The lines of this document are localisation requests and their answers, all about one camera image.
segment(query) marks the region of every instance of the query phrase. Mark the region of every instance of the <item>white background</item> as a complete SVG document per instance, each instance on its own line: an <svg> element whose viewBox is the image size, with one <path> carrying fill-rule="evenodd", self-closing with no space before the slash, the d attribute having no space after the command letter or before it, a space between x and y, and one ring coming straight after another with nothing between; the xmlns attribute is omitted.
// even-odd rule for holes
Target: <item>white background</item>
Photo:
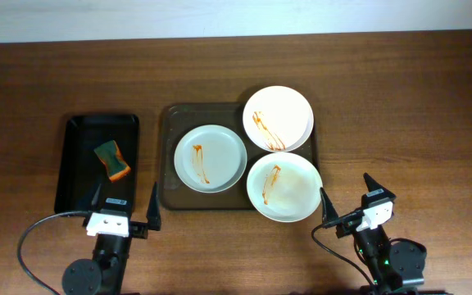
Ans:
<svg viewBox="0 0 472 295"><path fill-rule="evenodd" d="M0 0L0 43L472 29L472 0Z"/></svg>

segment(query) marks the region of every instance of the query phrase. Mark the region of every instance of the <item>plate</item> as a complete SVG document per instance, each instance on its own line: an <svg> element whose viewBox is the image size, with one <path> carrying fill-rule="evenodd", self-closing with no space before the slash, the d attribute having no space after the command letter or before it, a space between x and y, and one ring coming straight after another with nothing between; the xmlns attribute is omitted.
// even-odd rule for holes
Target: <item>plate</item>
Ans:
<svg viewBox="0 0 472 295"><path fill-rule="evenodd" d="M314 115L298 91L271 86L252 95L243 110L247 136L269 152L290 152L311 136Z"/></svg>
<svg viewBox="0 0 472 295"><path fill-rule="evenodd" d="M247 193L265 217L295 222L310 216L320 205L323 186L318 170L290 152L271 153L252 166Z"/></svg>
<svg viewBox="0 0 472 295"><path fill-rule="evenodd" d="M247 151L242 139L231 129L204 125L181 138L174 154L176 173L190 188L218 193L242 177Z"/></svg>

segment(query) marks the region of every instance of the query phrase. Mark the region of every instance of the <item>rectangular tray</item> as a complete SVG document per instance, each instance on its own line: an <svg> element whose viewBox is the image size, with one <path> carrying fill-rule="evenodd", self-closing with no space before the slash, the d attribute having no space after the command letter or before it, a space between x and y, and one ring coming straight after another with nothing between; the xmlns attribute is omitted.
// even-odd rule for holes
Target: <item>rectangular tray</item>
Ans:
<svg viewBox="0 0 472 295"><path fill-rule="evenodd" d="M247 196L247 175L251 167L269 154L245 133L241 103L194 103L168 107L163 112L161 127L161 157L158 198L170 210L248 210L254 209ZM176 174L174 154L179 140L186 133L202 125L221 125L233 130L247 149L247 167L242 178L231 188L220 193L200 193L185 185ZM311 137L293 151L318 167L318 147L315 128Z"/></svg>
<svg viewBox="0 0 472 295"><path fill-rule="evenodd" d="M66 122L65 142L57 181L56 213L90 210L98 191L97 207L126 212L134 209L139 121L136 115L74 116ZM94 148L115 140L131 171L114 184ZM125 204L106 202L108 198Z"/></svg>

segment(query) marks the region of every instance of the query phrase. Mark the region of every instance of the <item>wooden table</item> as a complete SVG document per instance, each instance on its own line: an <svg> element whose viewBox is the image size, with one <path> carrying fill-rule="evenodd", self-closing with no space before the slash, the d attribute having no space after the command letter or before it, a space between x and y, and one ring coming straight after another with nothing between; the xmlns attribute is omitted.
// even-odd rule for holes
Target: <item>wooden table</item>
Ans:
<svg viewBox="0 0 472 295"><path fill-rule="evenodd" d="M304 94L315 113L324 185L338 213L360 205L367 171L397 195L385 229L428 248L425 289L472 294L472 31L0 45L0 294L43 294L16 243L52 214L66 119L134 112L141 121L135 220L158 176L162 109L245 102L268 85ZM134 240L123 292L332 293L364 279L294 224L255 211L162 211ZM61 291L91 257L81 220L35 230L24 258ZM352 238L317 237L357 261Z"/></svg>

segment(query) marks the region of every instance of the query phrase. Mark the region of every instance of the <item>sauce stain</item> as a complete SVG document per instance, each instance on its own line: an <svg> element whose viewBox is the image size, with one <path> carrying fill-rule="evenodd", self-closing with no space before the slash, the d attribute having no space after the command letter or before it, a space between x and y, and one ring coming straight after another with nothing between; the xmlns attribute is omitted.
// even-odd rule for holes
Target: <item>sauce stain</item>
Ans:
<svg viewBox="0 0 472 295"><path fill-rule="evenodd" d="M196 152L196 155L193 155L193 168L197 176L200 177L202 184L209 184L209 179L205 175L203 169L203 148L201 144L193 145L193 153Z"/></svg>
<svg viewBox="0 0 472 295"><path fill-rule="evenodd" d="M278 180L279 177L279 171L282 170L279 168L278 165L275 165L275 168L273 168L270 171L270 174L267 175L267 179L265 180L265 184L263 185L263 192L261 193L261 196L263 197L263 202L266 205L269 205L269 196L270 196L270 190L275 186L276 180Z"/></svg>
<svg viewBox="0 0 472 295"><path fill-rule="evenodd" d="M279 136L267 128L264 123L264 115L261 111L255 111L254 115L252 115L252 120L254 120L254 124L256 124L256 127L258 127L261 134L265 137L265 145L271 151L283 151L285 149L285 144Z"/></svg>

